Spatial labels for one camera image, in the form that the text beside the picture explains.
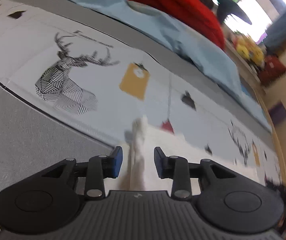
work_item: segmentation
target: light blue fabric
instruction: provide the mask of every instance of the light blue fabric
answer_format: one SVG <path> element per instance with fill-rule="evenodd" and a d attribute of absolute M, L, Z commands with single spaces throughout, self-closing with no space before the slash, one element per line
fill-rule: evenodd
<path fill-rule="evenodd" d="M 204 75 L 215 81 L 271 131 L 261 107 L 242 92 L 235 64 L 224 51 L 201 34 L 190 31 L 184 23 L 152 7 L 144 6 L 142 10 L 134 10 L 126 0 L 71 1 L 124 22 L 181 57 L 191 59 Z"/>

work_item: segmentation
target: purple object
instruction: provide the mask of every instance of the purple object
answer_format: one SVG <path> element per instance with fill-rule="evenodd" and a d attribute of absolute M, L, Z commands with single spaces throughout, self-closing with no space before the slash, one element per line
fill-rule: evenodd
<path fill-rule="evenodd" d="M 286 109 L 281 101 L 273 106 L 268 112 L 275 126 L 286 119 Z"/>

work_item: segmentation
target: geometric deer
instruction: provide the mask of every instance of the geometric deer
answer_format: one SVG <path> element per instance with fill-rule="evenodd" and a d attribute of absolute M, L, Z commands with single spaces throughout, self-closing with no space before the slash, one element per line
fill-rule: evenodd
<path fill-rule="evenodd" d="M 69 77 L 72 67 L 86 67 L 87 62 L 101 65 L 116 65 L 119 61 L 110 62 L 110 51 L 107 48 L 107 56 L 104 59 L 96 60 L 97 51 L 91 56 L 80 55 L 79 57 L 70 57 L 68 46 L 72 43 L 63 44 L 62 39 L 73 36 L 55 35 L 55 43 L 60 51 L 57 53 L 59 61 L 49 67 L 35 83 L 36 93 L 45 101 L 55 102 L 55 109 L 64 109 L 72 114 L 83 114 L 87 111 L 96 110 L 96 96 L 82 88 L 80 88 Z"/>
<path fill-rule="evenodd" d="M 241 131 L 240 128 L 233 125 L 233 122 L 231 121 L 233 129 L 230 131 L 228 128 L 228 131 L 230 132 L 230 136 L 235 143 L 235 145 L 238 147 L 239 152 L 241 156 L 244 159 L 244 165 L 247 167 L 247 159 L 249 158 L 249 152 L 251 151 L 251 145 L 247 143 L 245 133 Z"/>

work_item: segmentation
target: metal screw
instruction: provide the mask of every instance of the metal screw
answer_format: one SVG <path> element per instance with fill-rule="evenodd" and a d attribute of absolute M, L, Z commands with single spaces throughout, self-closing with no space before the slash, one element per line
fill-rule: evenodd
<path fill-rule="evenodd" d="M 176 192 L 174 192 L 175 197 L 178 198 L 187 198 L 190 196 L 190 193 L 187 190 L 177 190 Z"/>
<path fill-rule="evenodd" d="M 89 196 L 89 197 L 100 197 L 100 196 L 102 196 L 102 194 L 103 193 L 99 189 L 97 189 L 97 188 L 90 189 L 90 190 L 88 190 L 86 192 L 86 195 Z"/>

